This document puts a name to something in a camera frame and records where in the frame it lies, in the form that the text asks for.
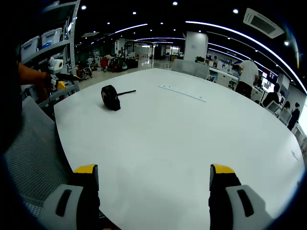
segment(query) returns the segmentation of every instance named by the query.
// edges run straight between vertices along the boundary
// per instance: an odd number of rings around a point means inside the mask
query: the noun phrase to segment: white table
[[[116,112],[100,95],[109,84],[117,92],[136,90],[119,96]],[[232,90],[183,73],[148,69],[112,78],[59,102],[55,115],[70,166],[98,164],[100,209],[122,230],[209,229],[212,163],[234,169],[273,218],[304,171],[297,140],[278,119]]]

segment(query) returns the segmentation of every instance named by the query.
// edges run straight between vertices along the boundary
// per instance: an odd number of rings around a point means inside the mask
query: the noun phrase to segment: white storage box
[[[62,28],[58,28],[58,29],[55,29],[55,30],[50,30],[48,32],[45,32],[41,36],[42,49],[59,42],[59,36],[60,36],[61,32],[62,32]]]
[[[37,51],[39,36],[36,36],[21,46],[21,61]]]

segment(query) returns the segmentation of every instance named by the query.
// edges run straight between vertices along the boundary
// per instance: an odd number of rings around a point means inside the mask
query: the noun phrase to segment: hand
[[[40,76],[41,86],[46,89],[53,90],[53,84],[51,84],[51,75],[46,72],[42,72]]]

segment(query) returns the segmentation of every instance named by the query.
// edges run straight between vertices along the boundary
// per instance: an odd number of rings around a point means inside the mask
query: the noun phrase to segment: ceiling
[[[103,43],[104,41],[104,44],[108,44],[113,43],[121,35],[123,38],[131,40],[149,37],[183,38],[183,33],[186,34],[187,31],[198,32],[201,30],[202,33],[208,35],[209,43],[224,46],[242,53],[272,71],[283,73],[280,68],[284,69],[286,74],[293,79],[293,84],[304,92],[287,67],[258,44],[227,30],[207,25],[190,24],[185,21],[212,23],[246,34],[270,48],[290,66],[307,88],[307,69],[304,65],[306,62],[304,55],[306,44],[303,43],[303,33],[305,32],[303,22],[306,21],[303,17],[304,7],[295,4],[281,4],[277,0],[238,0],[235,2],[224,0],[201,2],[195,0],[177,0],[177,2],[178,5],[173,6],[173,0],[137,1],[134,3],[122,0],[81,0],[75,26],[75,43],[79,44],[81,42],[82,44],[76,49],[80,50],[90,45],[93,41],[97,43],[97,39],[102,37],[105,38],[101,39],[99,43]],[[81,10],[82,5],[86,5],[86,10]],[[247,8],[252,8],[266,16],[281,27],[285,33],[271,39],[260,31],[244,24],[243,18]],[[234,14],[232,12],[233,9],[238,9],[239,13]],[[148,25],[108,36],[108,34],[112,34],[115,31],[144,23]],[[99,33],[87,39],[82,37],[83,34],[92,33],[93,31]],[[290,41],[289,46],[283,44],[285,40]],[[168,39],[168,41],[174,42],[174,45],[184,46],[184,40]],[[209,45],[208,47],[223,52],[226,51],[216,46]]]

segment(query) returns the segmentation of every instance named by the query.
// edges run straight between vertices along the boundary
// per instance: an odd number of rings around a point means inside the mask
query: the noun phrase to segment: tape measure
[[[105,87],[102,87],[101,97],[106,107],[108,107],[111,110],[117,111],[120,109],[120,101],[118,99],[118,96],[130,92],[136,92],[136,90],[117,93],[112,85],[107,85]]]

